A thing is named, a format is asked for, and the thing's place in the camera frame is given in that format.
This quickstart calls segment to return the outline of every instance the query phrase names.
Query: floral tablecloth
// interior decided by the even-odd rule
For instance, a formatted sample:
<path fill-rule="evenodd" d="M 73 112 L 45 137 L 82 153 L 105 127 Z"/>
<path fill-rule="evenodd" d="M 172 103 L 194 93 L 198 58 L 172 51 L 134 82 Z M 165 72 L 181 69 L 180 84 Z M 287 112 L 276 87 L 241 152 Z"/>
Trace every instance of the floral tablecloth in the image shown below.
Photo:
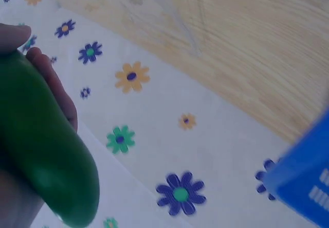
<path fill-rule="evenodd" d="M 266 192 L 288 145 L 245 113 L 56 0 L 2 0 L 0 15 L 31 26 L 20 50 L 48 54 L 77 106 L 101 184 L 90 227 L 313 226 Z M 32 227 L 66 226 L 44 205 Z"/>

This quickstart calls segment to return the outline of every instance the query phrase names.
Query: blue plastic box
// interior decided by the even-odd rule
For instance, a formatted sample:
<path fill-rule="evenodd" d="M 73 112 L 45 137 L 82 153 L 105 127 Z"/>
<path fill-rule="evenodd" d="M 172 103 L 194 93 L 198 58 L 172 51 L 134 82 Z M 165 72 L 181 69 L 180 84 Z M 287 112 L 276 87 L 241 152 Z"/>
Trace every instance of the blue plastic box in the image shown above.
<path fill-rule="evenodd" d="M 263 179 L 269 193 L 329 227 L 329 110 Z"/>

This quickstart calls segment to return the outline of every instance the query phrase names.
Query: cucumber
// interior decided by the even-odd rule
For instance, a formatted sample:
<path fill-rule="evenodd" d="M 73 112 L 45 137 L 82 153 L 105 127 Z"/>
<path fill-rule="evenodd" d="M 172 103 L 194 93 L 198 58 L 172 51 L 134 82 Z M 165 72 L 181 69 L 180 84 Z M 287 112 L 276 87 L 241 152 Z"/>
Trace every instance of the cucumber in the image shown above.
<path fill-rule="evenodd" d="M 100 192 L 95 161 L 18 51 L 0 57 L 0 147 L 65 224 L 92 222 Z"/>

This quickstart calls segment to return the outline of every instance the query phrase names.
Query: wooden surface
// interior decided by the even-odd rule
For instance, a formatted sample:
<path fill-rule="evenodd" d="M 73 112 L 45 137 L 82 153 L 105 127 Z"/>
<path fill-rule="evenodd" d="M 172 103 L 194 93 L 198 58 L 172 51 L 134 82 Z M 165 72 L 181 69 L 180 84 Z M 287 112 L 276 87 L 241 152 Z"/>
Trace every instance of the wooden surface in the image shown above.
<path fill-rule="evenodd" d="M 198 41 L 199 57 L 153 1 L 59 1 L 155 53 L 287 141 L 327 105 L 329 0 L 172 0 Z M 143 11 L 163 17 L 161 25 L 143 21 Z"/>

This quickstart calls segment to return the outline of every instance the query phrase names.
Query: green flower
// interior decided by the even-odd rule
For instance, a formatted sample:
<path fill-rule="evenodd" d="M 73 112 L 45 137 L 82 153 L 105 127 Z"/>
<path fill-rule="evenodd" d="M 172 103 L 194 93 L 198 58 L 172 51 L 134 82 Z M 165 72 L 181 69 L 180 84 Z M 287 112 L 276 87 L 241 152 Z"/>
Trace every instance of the green flower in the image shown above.
<path fill-rule="evenodd" d="M 116 154 L 119 150 L 122 153 L 128 152 L 128 147 L 134 146 L 135 142 L 132 137 L 135 135 L 134 131 L 129 131 L 128 126 L 123 126 L 121 130 L 119 127 L 113 129 L 113 134 L 108 134 L 107 147 L 113 147 L 112 153 Z"/>
<path fill-rule="evenodd" d="M 104 220 L 103 224 L 104 228 L 118 228 L 118 222 L 114 218 Z"/>

